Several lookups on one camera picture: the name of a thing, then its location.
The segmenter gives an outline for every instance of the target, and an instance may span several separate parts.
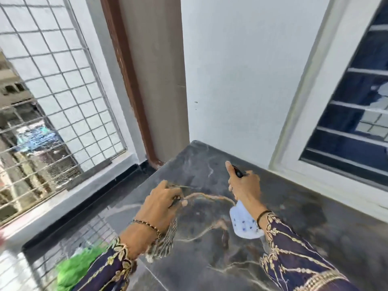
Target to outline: beige wall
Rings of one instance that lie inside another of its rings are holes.
[[[120,0],[156,155],[189,143],[180,0]]]

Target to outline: brown pipe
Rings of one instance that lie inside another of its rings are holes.
[[[148,162],[153,168],[159,169],[164,163],[157,158],[155,153],[135,68],[133,66],[129,40],[120,11],[119,0],[101,0],[101,5],[121,74],[123,75],[125,89],[140,128]]]

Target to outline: sleeve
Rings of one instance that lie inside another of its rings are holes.
[[[72,291],[125,291],[128,276],[135,272],[137,264],[128,259],[128,249],[117,238],[106,252],[90,265],[87,274]]]
[[[274,213],[269,213],[267,219],[266,238],[271,253],[260,259],[260,265],[279,288],[284,291],[358,291]]]

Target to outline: bracelet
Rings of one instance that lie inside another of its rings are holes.
[[[259,217],[257,218],[256,224],[257,224],[257,227],[258,227],[259,229],[261,229],[260,226],[259,226],[259,221],[260,221],[260,219],[263,217],[263,215],[265,215],[266,213],[269,213],[269,212],[272,212],[272,210],[264,210],[264,211],[259,215]]]
[[[159,230],[157,228],[155,228],[153,225],[151,225],[150,223],[146,222],[146,221],[142,221],[142,220],[135,220],[133,219],[131,223],[138,223],[138,224],[143,224],[143,225],[146,225],[146,226],[149,226],[151,229],[153,229],[157,234],[158,234],[158,238],[157,240],[160,240],[162,234],[159,232]]]

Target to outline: gold beaded trim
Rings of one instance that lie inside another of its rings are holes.
[[[131,223],[138,223],[138,224],[143,224],[143,225],[147,225],[147,226],[149,226],[151,229],[153,229],[157,234],[158,234],[158,238],[157,238],[157,240],[160,240],[160,237],[162,236],[162,234],[160,233],[160,231],[157,229],[157,228],[155,228],[153,225],[151,225],[150,223],[148,223],[148,222],[146,222],[146,221],[142,221],[142,220],[135,220],[135,219],[133,219],[131,222],[130,222],[130,224]]]
[[[318,291],[322,286],[337,279],[348,281],[348,279],[339,271],[328,270],[320,274],[313,275],[303,286],[296,287],[294,291]]]

